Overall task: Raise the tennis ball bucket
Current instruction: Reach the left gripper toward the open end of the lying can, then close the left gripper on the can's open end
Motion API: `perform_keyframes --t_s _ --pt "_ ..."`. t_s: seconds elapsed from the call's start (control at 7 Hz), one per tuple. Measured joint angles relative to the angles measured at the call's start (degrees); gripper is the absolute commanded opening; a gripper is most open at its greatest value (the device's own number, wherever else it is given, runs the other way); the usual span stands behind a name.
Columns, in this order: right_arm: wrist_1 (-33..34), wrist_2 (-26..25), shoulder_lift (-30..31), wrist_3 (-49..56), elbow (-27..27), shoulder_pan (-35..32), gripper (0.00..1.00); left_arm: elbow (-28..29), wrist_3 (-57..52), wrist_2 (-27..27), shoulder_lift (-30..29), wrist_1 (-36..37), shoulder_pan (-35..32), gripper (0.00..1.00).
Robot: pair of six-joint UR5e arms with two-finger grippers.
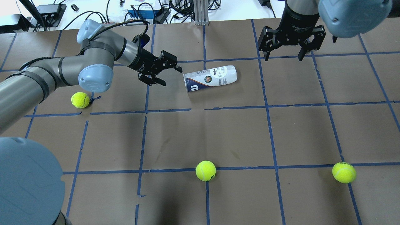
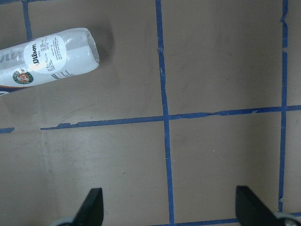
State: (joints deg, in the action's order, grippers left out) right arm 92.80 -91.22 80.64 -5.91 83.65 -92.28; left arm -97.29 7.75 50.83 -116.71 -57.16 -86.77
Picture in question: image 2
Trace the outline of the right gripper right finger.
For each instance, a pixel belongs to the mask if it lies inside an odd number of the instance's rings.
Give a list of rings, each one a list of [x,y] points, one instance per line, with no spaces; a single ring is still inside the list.
[[[248,186],[236,187],[235,214],[242,226],[285,226]]]

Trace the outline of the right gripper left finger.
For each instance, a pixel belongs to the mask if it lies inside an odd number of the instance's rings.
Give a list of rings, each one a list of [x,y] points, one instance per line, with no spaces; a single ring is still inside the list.
[[[104,219],[102,188],[93,188],[82,203],[71,226],[101,226]]]

